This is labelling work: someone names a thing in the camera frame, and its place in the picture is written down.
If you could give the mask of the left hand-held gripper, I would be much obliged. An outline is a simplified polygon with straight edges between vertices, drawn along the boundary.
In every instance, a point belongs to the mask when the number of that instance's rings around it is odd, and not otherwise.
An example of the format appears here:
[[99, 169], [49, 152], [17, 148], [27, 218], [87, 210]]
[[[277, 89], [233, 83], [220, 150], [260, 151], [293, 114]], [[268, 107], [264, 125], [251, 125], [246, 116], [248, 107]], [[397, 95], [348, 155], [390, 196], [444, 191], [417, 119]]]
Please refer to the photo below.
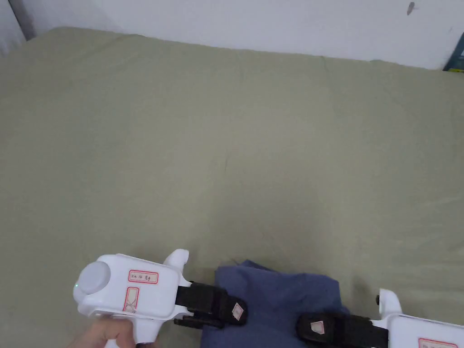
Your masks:
[[246, 302], [224, 288], [188, 282], [183, 277], [188, 259], [185, 249], [175, 250], [162, 264], [124, 254], [102, 255], [81, 271], [73, 288], [78, 312], [131, 321], [136, 344], [154, 343], [170, 320], [192, 329], [244, 326]]

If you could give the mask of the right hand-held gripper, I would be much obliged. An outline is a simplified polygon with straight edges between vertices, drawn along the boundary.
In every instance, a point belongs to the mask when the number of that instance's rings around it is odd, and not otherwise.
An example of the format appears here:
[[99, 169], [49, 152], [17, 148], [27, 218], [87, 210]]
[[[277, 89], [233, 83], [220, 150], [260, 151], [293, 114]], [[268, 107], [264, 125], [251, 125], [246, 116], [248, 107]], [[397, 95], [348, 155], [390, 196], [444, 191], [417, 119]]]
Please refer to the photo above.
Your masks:
[[398, 296], [380, 289], [380, 320], [341, 313], [305, 313], [296, 335], [309, 348], [462, 348], [464, 327], [402, 312]]

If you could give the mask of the person's left hand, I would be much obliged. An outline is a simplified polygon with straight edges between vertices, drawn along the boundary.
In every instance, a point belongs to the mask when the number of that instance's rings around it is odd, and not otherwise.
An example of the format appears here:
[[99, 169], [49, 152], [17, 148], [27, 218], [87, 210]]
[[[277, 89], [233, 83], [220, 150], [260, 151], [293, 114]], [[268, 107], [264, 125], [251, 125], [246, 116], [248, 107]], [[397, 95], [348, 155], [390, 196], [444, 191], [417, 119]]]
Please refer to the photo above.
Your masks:
[[100, 317], [69, 348], [103, 348], [110, 340], [115, 340], [120, 348], [135, 348], [133, 324], [126, 319]]

